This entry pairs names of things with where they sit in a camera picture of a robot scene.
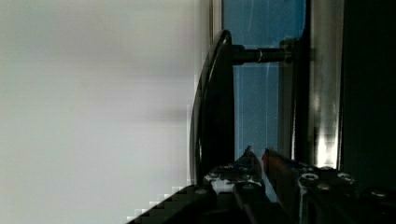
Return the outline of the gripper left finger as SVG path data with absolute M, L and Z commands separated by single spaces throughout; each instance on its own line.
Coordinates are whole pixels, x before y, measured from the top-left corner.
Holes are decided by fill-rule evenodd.
M 265 188 L 262 165 L 251 146 L 247 146 L 236 161 L 215 167 L 203 179 L 203 184 L 211 187 L 216 193 L 232 192 L 238 183 L 257 184 Z

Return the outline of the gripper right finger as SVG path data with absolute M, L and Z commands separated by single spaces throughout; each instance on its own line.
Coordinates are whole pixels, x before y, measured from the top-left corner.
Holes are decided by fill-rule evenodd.
M 304 218 L 304 196 L 312 183 L 306 169 L 277 151 L 267 148 L 262 155 L 263 170 L 276 193 L 277 202 L 289 218 Z

